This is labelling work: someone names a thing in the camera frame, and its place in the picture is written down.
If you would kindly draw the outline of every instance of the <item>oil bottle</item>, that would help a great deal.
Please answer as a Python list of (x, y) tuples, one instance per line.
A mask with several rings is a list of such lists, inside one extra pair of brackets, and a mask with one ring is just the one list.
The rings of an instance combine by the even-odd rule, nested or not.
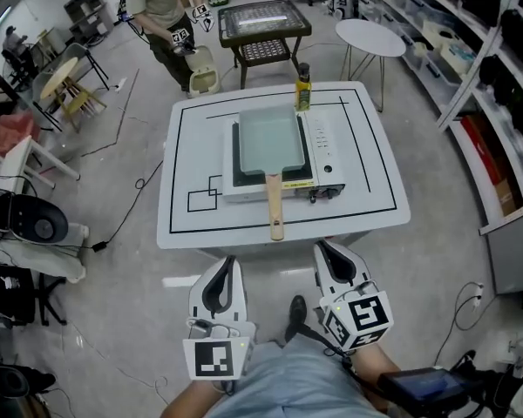
[(310, 65), (302, 62), (298, 65), (298, 79), (296, 80), (296, 110), (310, 109), (310, 96), (312, 83), (310, 83)]

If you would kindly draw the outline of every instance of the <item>square frying pan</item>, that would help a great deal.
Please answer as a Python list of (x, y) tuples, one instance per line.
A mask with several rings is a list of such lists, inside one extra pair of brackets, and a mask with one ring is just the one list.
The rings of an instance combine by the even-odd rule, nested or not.
[(282, 172), (305, 164), (295, 109), (280, 105), (241, 111), (239, 136), (241, 170), (247, 175), (265, 174), (271, 239), (282, 240)]

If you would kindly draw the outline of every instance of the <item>concrete floor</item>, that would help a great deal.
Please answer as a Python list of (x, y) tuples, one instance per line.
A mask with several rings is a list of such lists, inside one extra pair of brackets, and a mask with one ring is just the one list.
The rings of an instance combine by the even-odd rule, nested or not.
[[(318, 5), (298, 2), (297, 6), (314, 29), (302, 41), (299, 60), (311, 65), (313, 81), (337, 80), (345, 47), (334, 31), (335, 21)], [(199, 44), (211, 49), (224, 74), (233, 57), (220, 47), (217, 31), (197, 30), (196, 36)], [(70, 165), (79, 169), (82, 179), (75, 182), (56, 171), (48, 172), (58, 182), (50, 200), (70, 221), (91, 228), (90, 245), (110, 237), (136, 195), (134, 182), (148, 178), (162, 160), (171, 107), (185, 97), (148, 46), (127, 26), (119, 26), (93, 55), (109, 73), (111, 84), (123, 77), (128, 80), (120, 93), (98, 90), (108, 108), (96, 118), (84, 119), (77, 138), (67, 135), (65, 139), (67, 150), (75, 157)], [(379, 92), (377, 67), (373, 64), (362, 78), (375, 97)], [(122, 117), (119, 107), (124, 107), (138, 71)], [(483, 281), (486, 303), (492, 298), (492, 276), (486, 242), (478, 234), (482, 208), (458, 147), (449, 134), (438, 131), (434, 122), (438, 113), (411, 72), (398, 60), (389, 60), (386, 72), (386, 106), (381, 119), (405, 184), (412, 219), (408, 225), (369, 233), (352, 249), (366, 260), (390, 298), (395, 326), (384, 338), (383, 347), (399, 366), (410, 369), (432, 364), (449, 329), (458, 290), (467, 281)], [(247, 87), (294, 80), (292, 64), (265, 65), (248, 71)], [(92, 74), (85, 82), (92, 88), (100, 84)], [(231, 70), (223, 87), (224, 91), (237, 90), (239, 72)], [(116, 144), (81, 157), (116, 139)], [(36, 323), (13, 331), (20, 361), (57, 374), (77, 417), (157, 416), (164, 403), (151, 388), (155, 380), (167, 378), (166, 387), (164, 381), (158, 382), (167, 401), (188, 383), (181, 344), (187, 336), (188, 290), (164, 288), (161, 280), (201, 274), (212, 260), (195, 251), (157, 247), (159, 186), (160, 172), (112, 243), (100, 253), (83, 253), (87, 278), (57, 290), (73, 325), (62, 329), (55, 323), (49, 328)], [(280, 336), (295, 294), (304, 294), (309, 306), (316, 306), (319, 297), (310, 261), (306, 253), (242, 262), (249, 317), (259, 326), (259, 341)], [(454, 333), (440, 363), (449, 366), (465, 350), (479, 347), (485, 349), (479, 363), (490, 365), (488, 333), (494, 333), (511, 314), (511, 305), (496, 300), (472, 331)], [(465, 323), (477, 317), (471, 310), (466, 316), (462, 318)], [(46, 398), (52, 410), (70, 416), (61, 392)]]

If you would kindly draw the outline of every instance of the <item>portable gas stove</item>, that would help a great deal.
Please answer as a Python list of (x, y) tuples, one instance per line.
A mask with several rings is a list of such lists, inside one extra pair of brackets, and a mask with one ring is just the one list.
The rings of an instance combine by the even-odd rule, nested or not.
[[(223, 157), (223, 197), (243, 202), (267, 199), (264, 173), (246, 175), (241, 171), (238, 113), (225, 124)], [(282, 196), (302, 197), (315, 203), (332, 199), (345, 187), (335, 141), (325, 111), (296, 114), (305, 165), (282, 173)]]

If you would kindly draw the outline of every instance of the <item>wooden handle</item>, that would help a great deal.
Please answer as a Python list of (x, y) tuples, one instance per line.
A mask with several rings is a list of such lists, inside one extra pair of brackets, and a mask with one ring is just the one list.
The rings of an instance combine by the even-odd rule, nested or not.
[(265, 184), (268, 187), (269, 229), (271, 231), (271, 239), (274, 241), (281, 241), (285, 238), (285, 231), (282, 223), (281, 174), (266, 175)]

